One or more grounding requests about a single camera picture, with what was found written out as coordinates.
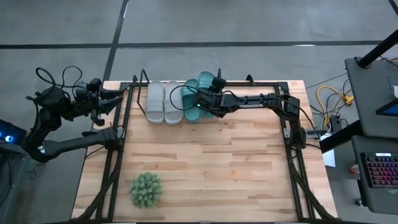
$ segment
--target potted succulent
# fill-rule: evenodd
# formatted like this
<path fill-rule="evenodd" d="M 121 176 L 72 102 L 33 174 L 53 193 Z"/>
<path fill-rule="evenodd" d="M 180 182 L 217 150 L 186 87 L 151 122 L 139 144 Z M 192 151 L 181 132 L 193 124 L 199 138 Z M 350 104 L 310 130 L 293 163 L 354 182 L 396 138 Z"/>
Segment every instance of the potted succulent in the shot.
<path fill-rule="evenodd" d="M 130 186 L 132 204 L 137 208 L 152 208 L 163 194 L 157 174 L 146 172 L 135 178 Z"/>

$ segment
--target keyboard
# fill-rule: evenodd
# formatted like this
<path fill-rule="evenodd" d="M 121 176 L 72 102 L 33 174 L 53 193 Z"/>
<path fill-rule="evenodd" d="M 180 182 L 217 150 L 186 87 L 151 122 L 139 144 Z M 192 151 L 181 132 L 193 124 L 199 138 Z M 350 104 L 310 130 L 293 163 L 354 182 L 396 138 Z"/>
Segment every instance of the keyboard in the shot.
<path fill-rule="evenodd" d="M 362 153 L 370 187 L 398 188 L 398 154 Z"/>

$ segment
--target white paper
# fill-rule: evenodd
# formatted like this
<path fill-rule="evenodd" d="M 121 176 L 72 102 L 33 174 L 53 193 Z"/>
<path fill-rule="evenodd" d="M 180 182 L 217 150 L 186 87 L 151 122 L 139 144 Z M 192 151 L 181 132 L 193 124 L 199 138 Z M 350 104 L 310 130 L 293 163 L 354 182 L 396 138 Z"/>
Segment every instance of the white paper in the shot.
<path fill-rule="evenodd" d="M 322 135 L 321 141 L 330 136 L 331 136 L 331 134 L 328 134 L 328 133 Z M 322 157 L 323 157 L 323 163 L 325 163 L 325 166 L 336 167 L 335 150 L 334 149 L 323 153 Z"/>

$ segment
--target computer monitor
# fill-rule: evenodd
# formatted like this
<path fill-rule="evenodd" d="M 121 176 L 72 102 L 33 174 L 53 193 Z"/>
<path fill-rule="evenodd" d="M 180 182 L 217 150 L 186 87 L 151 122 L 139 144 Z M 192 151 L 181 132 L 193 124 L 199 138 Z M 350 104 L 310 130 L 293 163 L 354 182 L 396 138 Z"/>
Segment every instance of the computer monitor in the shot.
<path fill-rule="evenodd" d="M 377 115 L 398 116 L 398 99 L 394 99 L 390 103 L 376 110 Z"/>

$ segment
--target teal slipper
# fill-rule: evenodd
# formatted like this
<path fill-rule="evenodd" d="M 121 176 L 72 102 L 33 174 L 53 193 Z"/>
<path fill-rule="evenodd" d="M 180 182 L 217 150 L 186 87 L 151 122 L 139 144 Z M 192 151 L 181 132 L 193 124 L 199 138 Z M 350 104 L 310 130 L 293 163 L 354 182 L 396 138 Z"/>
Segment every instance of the teal slipper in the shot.
<path fill-rule="evenodd" d="M 208 89 L 214 79 L 214 75 L 210 72 L 201 72 L 198 78 L 198 89 L 205 88 Z M 207 118 L 213 118 L 213 115 L 205 110 L 200 110 L 200 113 Z"/>
<path fill-rule="evenodd" d="M 184 83 L 184 86 L 192 86 L 194 88 L 197 88 L 198 81 L 196 79 L 187 80 Z M 187 119 L 189 123 L 198 122 L 200 117 L 200 109 L 197 108 L 196 106 L 192 107 L 193 97 L 195 96 L 196 92 L 197 90 L 194 90 L 193 88 L 182 87 L 181 96 L 182 96 L 183 108 L 185 110 L 191 108 L 189 110 L 184 111 L 185 119 Z"/>

